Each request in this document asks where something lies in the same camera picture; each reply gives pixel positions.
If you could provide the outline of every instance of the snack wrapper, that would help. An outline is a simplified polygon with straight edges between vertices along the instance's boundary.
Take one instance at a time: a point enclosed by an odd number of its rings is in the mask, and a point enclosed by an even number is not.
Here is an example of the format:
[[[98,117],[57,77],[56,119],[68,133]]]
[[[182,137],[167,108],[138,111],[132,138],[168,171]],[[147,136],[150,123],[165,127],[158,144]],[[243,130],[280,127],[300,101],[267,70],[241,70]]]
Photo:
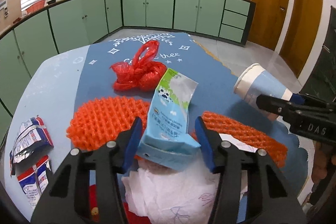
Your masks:
[[[169,68],[155,89],[137,155],[177,171],[200,144],[188,134],[188,107],[198,83]]]
[[[42,157],[35,165],[17,177],[32,209],[35,208],[48,185],[47,174],[51,174],[48,155]]]
[[[10,174],[15,175],[15,164],[28,158],[43,147],[53,147],[53,142],[40,117],[30,118],[21,124],[13,149],[9,153]]]

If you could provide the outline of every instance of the human hand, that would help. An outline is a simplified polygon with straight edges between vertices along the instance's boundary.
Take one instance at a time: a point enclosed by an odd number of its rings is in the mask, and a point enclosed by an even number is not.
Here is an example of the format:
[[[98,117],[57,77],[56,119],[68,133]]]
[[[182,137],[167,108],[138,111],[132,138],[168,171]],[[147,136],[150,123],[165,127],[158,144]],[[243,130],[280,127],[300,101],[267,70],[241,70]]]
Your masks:
[[[321,143],[316,143],[313,170],[311,172],[311,179],[314,183],[319,183],[320,180],[327,176],[327,164],[329,162],[330,155],[326,155],[321,150]],[[332,155],[331,162],[336,165],[336,154]]]

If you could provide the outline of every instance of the crumpled tissue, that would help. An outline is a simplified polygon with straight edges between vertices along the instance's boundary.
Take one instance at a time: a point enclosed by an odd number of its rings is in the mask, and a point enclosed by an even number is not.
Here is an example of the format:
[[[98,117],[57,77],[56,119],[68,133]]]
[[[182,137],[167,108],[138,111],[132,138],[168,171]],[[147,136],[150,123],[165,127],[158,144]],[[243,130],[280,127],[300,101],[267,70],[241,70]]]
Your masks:
[[[182,172],[140,160],[138,171],[122,178],[129,211],[147,216],[152,224],[206,224],[218,181],[219,174],[209,172],[201,153]],[[242,171],[241,198],[245,192],[247,172]]]

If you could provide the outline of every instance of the red plastic bag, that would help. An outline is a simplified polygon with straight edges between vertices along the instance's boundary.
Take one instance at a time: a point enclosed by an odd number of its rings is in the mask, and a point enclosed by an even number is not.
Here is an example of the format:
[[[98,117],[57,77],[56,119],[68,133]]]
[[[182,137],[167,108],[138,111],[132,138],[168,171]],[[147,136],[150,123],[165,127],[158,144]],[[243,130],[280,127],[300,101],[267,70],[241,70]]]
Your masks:
[[[127,62],[117,62],[110,68],[117,75],[117,80],[113,84],[114,90],[129,90],[139,87],[143,91],[155,90],[161,78],[165,74],[167,67],[160,63],[152,61],[159,50],[159,42],[151,40],[142,45],[134,55],[132,64]]]

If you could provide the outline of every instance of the drawer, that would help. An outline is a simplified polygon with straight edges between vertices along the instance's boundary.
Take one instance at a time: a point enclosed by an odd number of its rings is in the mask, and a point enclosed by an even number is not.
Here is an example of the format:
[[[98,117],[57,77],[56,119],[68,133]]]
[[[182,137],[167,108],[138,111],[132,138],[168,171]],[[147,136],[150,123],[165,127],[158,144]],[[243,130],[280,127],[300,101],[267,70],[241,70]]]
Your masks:
[[[245,29],[246,19],[246,16],[225,10],[222,23],[240,29]]]
[[[244,32],[244,30],[242,30],[242,29],[238,29],[238,28],[235,28],[235,27],[231,27],[231,26],[222,24],[222,26],[220,28],[220,32],[219,32],[219,37],[229,39],[229,40],[233,40],[233,41],[236,41],[236,42],[240,43],[242,41],[243,32]]]
[[[225,9],[247,16],[250,9],[250,3],[244,0],[226,0]]]

